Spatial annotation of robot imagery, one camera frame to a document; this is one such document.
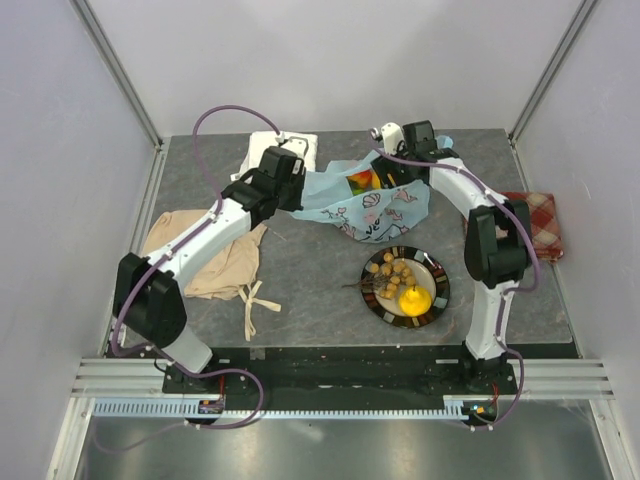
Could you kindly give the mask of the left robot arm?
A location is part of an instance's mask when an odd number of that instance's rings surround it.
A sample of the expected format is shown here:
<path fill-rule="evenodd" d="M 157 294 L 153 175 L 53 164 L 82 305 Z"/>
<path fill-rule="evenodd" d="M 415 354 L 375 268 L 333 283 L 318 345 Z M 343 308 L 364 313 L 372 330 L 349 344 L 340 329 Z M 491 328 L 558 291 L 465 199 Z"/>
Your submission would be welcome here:
<path fill-rule="evenodd" d="M 125 325 L 181 365 L 185 382 L 196 392 L 216 388 L 220 371 L 211 363 L 211 348 L 187 325 L 184 289 L 214 256 L 276 211 L 302 208 L 305 150 L 300 138 L 267 147 L 259 166 L 229 184 L 212 208 L 183 233 L 146 256 L 129 253 L 120 260 L 113 302 L 114 354 L 132 352 L 117 346 L 120 327 Z"/>

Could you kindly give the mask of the red plaid cloth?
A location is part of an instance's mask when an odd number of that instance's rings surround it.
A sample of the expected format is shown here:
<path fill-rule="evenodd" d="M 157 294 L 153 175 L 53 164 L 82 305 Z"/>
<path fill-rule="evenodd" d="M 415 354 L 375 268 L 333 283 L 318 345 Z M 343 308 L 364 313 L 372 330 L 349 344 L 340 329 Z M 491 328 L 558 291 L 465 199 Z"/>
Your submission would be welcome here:
<path fill-rule="evenodd" d="M 509 200 L 524 200 L 529 208 L 532 243 L 539 260 L 557 263 L 564 255 L 564 245 L 551 193 L 503 192 Z"/>

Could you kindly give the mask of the light blue plastic bag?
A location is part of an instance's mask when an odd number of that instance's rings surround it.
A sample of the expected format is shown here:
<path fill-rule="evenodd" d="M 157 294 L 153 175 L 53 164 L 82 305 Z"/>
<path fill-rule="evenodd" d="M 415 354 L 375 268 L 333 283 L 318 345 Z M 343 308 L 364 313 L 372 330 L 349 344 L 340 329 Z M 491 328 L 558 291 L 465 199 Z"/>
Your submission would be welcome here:
<path fill-rule="evenodd" d="M 390 189 L 369 189 L 356 194 L 348 177 L 370 170 L 379 155 L 370 151 L 358 160 L 333 160 L 325 169 L 306 173 L 302 208 L 296 220 L 332 225 L 350 238 L 382 243 L 398 237 L 429 213 L 431 190 L 416 179 Z"/>

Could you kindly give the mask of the beige crumpled cloth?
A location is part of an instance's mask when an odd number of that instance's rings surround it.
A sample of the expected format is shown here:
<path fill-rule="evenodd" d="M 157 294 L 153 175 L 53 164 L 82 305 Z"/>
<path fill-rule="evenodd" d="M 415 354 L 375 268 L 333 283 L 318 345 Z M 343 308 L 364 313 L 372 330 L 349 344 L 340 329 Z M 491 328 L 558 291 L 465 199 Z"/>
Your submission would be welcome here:
<path fill-rule="evenodd" d="M 164 212 L 151 227 L 142 247 L 142 255 L 165 246 L 199 220 L 206 210 L 177 210 Z M 267 230 L 263 224 L 234 240 L 198 271 L 187 284 L 187 298 L 231 300 L 240 297 L 245 303 L 244 336 L 250 341 L 256 334 L 251 319 L 253 305 L 261 305 L 274 312 L 281 305 L 255 297 L 262 282 L 257 279 L 259 246 Z"/>

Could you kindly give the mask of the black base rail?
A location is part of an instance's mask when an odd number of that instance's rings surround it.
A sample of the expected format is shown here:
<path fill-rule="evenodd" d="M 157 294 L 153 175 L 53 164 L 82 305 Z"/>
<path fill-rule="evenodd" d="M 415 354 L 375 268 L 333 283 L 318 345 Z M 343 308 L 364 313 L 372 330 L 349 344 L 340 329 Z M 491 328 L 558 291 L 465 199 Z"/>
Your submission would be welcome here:
<path fill-rule="evenodd" d="M 164 390 L 211 388 L 240 392 L 232 375 L 254 374 L 266 393 L 371 387 L 376 391 L 438 395 L 515 394 L 518 384 L 507 354 L 477 360 L 465 346 L 256 347 L 213 352 L 200 372 L 173 365 Z"/>

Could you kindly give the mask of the yellow fake berry bunch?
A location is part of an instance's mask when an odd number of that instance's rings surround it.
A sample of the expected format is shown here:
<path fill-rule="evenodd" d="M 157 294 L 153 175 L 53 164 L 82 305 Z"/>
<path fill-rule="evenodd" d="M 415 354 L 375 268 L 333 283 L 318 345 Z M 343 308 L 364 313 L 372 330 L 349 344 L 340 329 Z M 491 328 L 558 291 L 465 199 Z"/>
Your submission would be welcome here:
<path fill-rule="evenodd" d="M 379 260 L 366 264 L 359 281 L 346 284 L 344 288 L 356 288 L 362 293 L 373 293 L 382 299 L 394 300 L 412 285 L 418 284 L 408 263 L 391 252 L 384 252 Z"/>

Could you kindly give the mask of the aluminium frame rail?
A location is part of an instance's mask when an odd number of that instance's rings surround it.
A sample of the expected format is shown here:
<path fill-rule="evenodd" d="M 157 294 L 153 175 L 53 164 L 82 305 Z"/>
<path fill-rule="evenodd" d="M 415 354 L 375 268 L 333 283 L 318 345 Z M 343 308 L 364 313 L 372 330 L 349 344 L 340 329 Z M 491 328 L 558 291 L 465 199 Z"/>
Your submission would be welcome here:
<path fill-rule="evenodd" d="M 511 360 L 513 378 L 523 380 L 522 397 L 536 400 L 611 399 L 613 390 L 598 360 Z M 171 392 L 159 371 L 164 361 L 151 359 L 83 359 L 71 388 L 76 398 L 196 398 L 196 393 Z"/>

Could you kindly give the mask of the dark rimmed beige plate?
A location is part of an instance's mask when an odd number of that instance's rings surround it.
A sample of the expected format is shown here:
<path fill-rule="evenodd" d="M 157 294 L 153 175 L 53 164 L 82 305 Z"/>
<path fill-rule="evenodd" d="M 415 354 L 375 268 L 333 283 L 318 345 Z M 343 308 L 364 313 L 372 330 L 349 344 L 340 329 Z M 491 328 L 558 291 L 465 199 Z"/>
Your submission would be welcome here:
<path fill-rule="evenodd" d="M 377 317 L 405 329 L 433 323 L 444 313 L 450 299 L 444 267 L 427 252 L 409 246 L 376 252 L 366 262 L 355 286 Z"/>

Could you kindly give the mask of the yellow fake pear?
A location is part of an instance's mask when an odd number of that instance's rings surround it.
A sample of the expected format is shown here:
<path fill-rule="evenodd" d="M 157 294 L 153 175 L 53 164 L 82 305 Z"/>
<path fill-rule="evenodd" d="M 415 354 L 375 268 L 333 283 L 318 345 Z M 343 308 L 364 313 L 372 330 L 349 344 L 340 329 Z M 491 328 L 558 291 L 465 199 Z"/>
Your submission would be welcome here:
<path fill-rule="evenodd" d="M 406 287 L 397 298 L 401 312 L 408 317 L 417 317 L 426 313 L 432 305 L 430 292 L 419 285 Z"/>

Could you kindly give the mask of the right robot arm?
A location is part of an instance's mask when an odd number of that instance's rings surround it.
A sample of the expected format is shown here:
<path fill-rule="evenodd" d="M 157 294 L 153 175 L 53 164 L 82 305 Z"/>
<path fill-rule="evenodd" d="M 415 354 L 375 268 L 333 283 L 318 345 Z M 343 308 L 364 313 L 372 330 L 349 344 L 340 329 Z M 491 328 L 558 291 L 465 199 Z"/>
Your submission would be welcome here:
<path fill-rule="evenodd" d="M 373 148 L 383 158 L 412 169 L 446 197 L 466 220 L 464 262 L 475 282 L 471 326 L 465 347 L 475 358 L 458 368 L 467 392 L 483 392 L 494 381 L 486 362 L 507 352 L 506 327 L 513 298 L 531 292 L 540 266 L 530 232 L 529 208 L 481 181 L 449 147 L 440 147 L 428 121 L 371 129 Z"/>

